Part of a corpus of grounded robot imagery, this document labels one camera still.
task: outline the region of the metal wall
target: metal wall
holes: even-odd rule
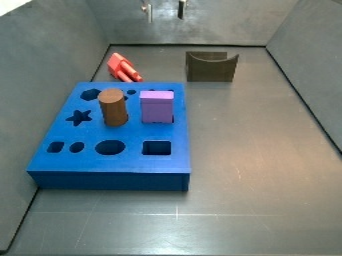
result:
[[[148,24],[140,0],[87,0],[112,44],[265,46],[298,0],[190,0],[185,20],[178,0],[151,0]]]
[[[267,49],[342,151],[342,3],[301,0]]]
[[[26,166],[107,46],[83,0],[36,0],[0,18],[0,253],[36,192]]]

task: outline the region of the red object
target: red object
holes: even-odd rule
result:
[[[119,53],[112,54],[107,66],[110,73],[116,79],[124,82],[143,82],[142,76],[132,68],[132,63]]]

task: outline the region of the wooden cylinder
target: wooden cylinder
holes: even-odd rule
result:
[[[128,121],[123,91],[107,89],[99,94],[98,99],[106,125],[123,125]]]

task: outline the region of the shape sorter board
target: shape sorter board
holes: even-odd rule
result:
[[[128,121],[104,124],[99,93],[124,92]],[[174,123],[143,123],[140,91],[174,91]],[[42,188],[189,190],[190,145],[181,83],[79,83],[27,171]]]

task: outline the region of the purple cube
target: purple cube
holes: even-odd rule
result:
[[[143,123],[174,122],[174,92],[140,91]]]

